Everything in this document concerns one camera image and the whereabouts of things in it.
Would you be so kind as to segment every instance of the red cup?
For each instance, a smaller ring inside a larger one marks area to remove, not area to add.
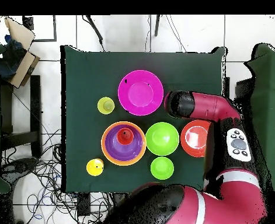
[[[129,128],[122,128],[118,131],[116,138],[120,144],[128,145],[132,143],[134,134]]]

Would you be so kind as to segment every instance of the yellow cup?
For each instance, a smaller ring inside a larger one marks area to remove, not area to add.
[[[98,101],[98,110],[100,113],[109,114],[114,109],[114,102],[109,97],[103,97]]]
[[[86,171],[91,176],[98,176],[103,172],[104,169],[104,163],[101,159],[92,159],[88,162],[86,165]]]

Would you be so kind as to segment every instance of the plastic dishware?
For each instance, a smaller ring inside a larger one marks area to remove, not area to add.
[[[117,134],[123,128],[133,132],[133,140],[130,144],[123,145],[117,140]],[[109,126],[102,138],[101,148],[105,157],[119,166],[128,166],[138,162],[144,155],[147,141],[143,131],[135,124],[120,121]]]
[[[125,110],[133,115],[144,116],[153,113],[161,105],[163,86],[150,71],[132,71],[121,80],[118,96]]]
[[[132,143],[134,134],[129,128],[122,128],[118,131],[116,137],[120,144],[128,145]]]
[[[109,114],[114,109],[114,102],[109,97],[103,97],[98,101],[98,110],[100,113]]]
[[[209,121],[193,120],[181,132],[180,141],[186,153],[193,157],[204,157],[206,152]]]
[[[98,176],[103,172],[104,163],[103,160],[97,158],[92,159],[86,165],[86,171],[92,176]]]
[[[173,171],[173,163],[167,157],[157,157],[151,163],[151,173],[158,180],[167,180]]]
[[[166,122],[152,125],[145,134],[145,138],[149,151],[158,156],[170,155],[179,145],[177,129]]]

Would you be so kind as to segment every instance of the purple bowl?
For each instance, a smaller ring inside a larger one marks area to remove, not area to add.
[[[128,145],[120,144],[117,140],[117,133],[122,128],[132,130],[134,138]],[[126,161],[135,158],[141,151],[142,138],[140,133],[130,125],[118,125],[112,128],[105,139],[105,147],[110,156],[116,160]]]

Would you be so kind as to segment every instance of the green table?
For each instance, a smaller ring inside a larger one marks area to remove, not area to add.
[[[149,181],[157,181],[150,164],[157,157],[146,150],[140,161],[131,166],[117,166],[103,155],[100,139],[104,130],[116,121],[137,124],[144,133],[154,123],[164,121],[174,125],[179,133],[188,120],[170,118],[163,104],[147,116],[127,113],[119,103],[117,88],[131,71],[144,69],[154,73],[162,82],[164,96],[170,90],[193,90],[221,94],[221,60],[225,48],[213,53],[145,53],[145,52],[80,52],[65,46],[66,71],[66,191],[68,192],[131,192]],[[97,110],[101,97],[110,97],[114,111],[103,115]],[[89,160],[101,158],[104,171],[93,177],[86,172]],[[188,184],[198,189],[203,185],[204,159],[186,154],[179,145],[168,156],[175,171],[165,184]]]

